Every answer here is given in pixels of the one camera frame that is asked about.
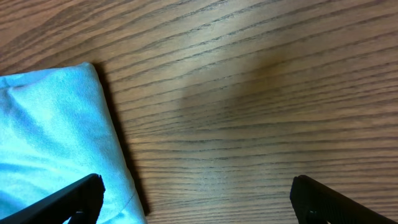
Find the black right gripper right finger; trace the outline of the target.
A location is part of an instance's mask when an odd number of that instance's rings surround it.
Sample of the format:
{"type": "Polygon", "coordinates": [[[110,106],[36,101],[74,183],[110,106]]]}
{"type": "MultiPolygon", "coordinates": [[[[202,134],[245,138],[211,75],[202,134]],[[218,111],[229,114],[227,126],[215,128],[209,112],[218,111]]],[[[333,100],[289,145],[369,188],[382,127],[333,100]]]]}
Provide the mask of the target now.
{"type": "Polygon", "coordinates": [[[293,179],[290,201],[299,224],[397,224],[306,175],[293,179]]]}

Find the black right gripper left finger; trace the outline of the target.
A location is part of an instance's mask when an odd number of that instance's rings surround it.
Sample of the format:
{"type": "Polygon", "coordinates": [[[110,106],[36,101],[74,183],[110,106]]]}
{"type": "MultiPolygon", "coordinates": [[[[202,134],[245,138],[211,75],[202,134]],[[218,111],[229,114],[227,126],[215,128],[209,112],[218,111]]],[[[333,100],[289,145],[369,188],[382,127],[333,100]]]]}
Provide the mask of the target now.
{"type": "Polygon", "coordinates": [[[106,189],[90,174],[1,220],[1,224],[96,224],[106,189]]]}

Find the light blue printed t-shirt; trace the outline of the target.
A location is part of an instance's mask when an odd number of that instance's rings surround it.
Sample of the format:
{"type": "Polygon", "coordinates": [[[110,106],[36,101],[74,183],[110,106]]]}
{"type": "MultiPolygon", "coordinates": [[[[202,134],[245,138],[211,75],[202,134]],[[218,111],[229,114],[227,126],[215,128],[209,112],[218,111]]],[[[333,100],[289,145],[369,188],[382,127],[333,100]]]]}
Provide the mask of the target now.
{"type": "Polygon", "coordinates": [[[92,64],[1,77],[1,216],[89,174],[102,176],[99,223],[145,223],[92,64]]]}

